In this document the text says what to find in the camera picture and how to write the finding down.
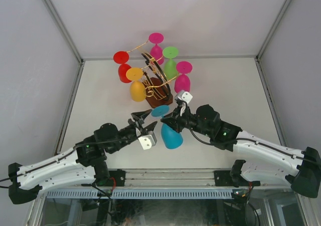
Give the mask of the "blue plastic wine glass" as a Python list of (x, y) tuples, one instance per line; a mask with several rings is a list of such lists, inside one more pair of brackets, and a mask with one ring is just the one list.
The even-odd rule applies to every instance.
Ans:
[[(169, 112), (168, 105), (161, 105), (153, 109), (151, 112), (152, 117), (163, 118)], [(162, 124), (161, 137), (167, 149), (173, 150), (180, 147), (183, 144), (183, 137), (180, 133), (175, 132), (166, 124)]]

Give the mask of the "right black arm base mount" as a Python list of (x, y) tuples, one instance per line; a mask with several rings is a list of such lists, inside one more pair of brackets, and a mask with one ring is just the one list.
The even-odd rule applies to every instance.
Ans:
[(245, 179), (241, 173), (232, 170), (215, 170), (214, 180), (215, 186), (246, 187), (261, 185), (259, 180), (250, 181)]

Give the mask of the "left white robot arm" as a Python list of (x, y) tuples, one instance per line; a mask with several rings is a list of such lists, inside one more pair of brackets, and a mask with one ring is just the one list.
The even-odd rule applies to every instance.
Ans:
[(8, 166), (11, 185), (9, 198), (13, 204), (33, 201), (38, 195), (55, 188), (77, 184), (104, 186), (110, 180), (106, 164), (107, 156), (138, 141), (144, 150), (156, 145), (154, 128), (157, 122), (144, 127), (145, 118), (152, 112), (133, 112), (128, 126), (117, 129), (105, 123), (93, 135), (56, 156), (41, 162), (23, 166)]

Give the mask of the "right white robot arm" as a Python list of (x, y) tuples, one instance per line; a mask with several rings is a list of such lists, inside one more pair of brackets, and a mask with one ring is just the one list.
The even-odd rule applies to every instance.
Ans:
[(196, 113), (182, 102), (161, 122), (175, 132), (188, 129), (207, 136), (206, 144), (221, 150), (243, 153), (259, 160), (260, 164), (250, 165), (245, 159), (235, 160), (229, 176), (235, 187), (285, 184), (298, 194), (317, 198), (320, 187), (320, 155), (314, 148), (304, 151), (284, 147), (253, 136), (239, 126), (221, 120), (220, 114), (210, 105), (197, 108)]

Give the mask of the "orange plastic wine glass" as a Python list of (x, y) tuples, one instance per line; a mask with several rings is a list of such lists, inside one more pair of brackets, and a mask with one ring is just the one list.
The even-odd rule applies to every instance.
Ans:
[(132, 81), (130, 85), (130, 95), (133, 101), (141, 102), (146, 99), (144, 84), (140, 81), (143, 77), (141, 68), (130, 68), (126, 72), (126, 77)]

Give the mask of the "gold wire wine glass rack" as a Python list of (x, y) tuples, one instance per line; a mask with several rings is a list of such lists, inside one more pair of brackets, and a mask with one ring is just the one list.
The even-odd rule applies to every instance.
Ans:
[(173, 102), (173, 95), (170, 89), (171, 80), (167, 80), (164, 70), (161, 68), (150, 51), (142, 49), (145, 44), (137, 46), (134, 50), (140, 51), (145, 59), (145, 66), (142, 67), (143, 77), (140, 81), (144, 84), (146, 101), (151, 108), (156, 108), (161, 105), (169, 105)]

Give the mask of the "pink wine glass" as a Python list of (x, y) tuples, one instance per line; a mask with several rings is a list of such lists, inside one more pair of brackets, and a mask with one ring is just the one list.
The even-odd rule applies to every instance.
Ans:
[(159, 44), (164, 40), (164, 36), (161, 33), (152, 33), (148, 38), (149, 42), (154, 44), (150, 50), (150, 54), (154, 57), (156, 62), (161, 65), (164, 62), (163, 49)]
[(178, 62), (176, 65), (176, 70), (179, 73), (179, 76), (175, 80), (174, 90), (176, 93), (184, 90), (189, 92), (191, 88), (191, 81), (188, 77), (188, 74), (192, 71), (193, 66), (188, 61)]

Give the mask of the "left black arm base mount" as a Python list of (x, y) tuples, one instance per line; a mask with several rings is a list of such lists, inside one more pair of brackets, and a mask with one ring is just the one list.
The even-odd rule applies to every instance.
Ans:
[(109, 179), (103, 179), (100, 182), (94, 181), (93, 183), (97, 187), (103, 187), (103, 186), (120, 186), (123, 187), (125, 185), (125, 177), (126, 177), (126, 171), (122, 169), (117, 170), (111, 170), (109, 171), (110, 178)]

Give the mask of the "red plastic wine glass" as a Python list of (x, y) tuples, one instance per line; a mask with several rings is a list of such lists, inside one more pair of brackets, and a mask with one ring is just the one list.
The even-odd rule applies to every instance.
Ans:
[(131, 66), (127, 63), (129, 61), (129, 53), (126, 51), (118, 51), (114, 54), (113, 60), (115, 63), (119, 64), (118, 76), (121, 82), (130, 83), (131, 80), (127, 78), (126, 73)]

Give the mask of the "green plastic wine glass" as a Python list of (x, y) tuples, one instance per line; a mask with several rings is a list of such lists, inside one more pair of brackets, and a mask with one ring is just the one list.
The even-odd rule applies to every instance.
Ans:
[(179, 50), (176, 47), (166, 47), (163, 49), (163, 56), (168, 60), (164, 66), (164, 73), (167, 80), (175, 78), (179, 73), (176, 69), (177, 63), (174, 58), (179, 54)]

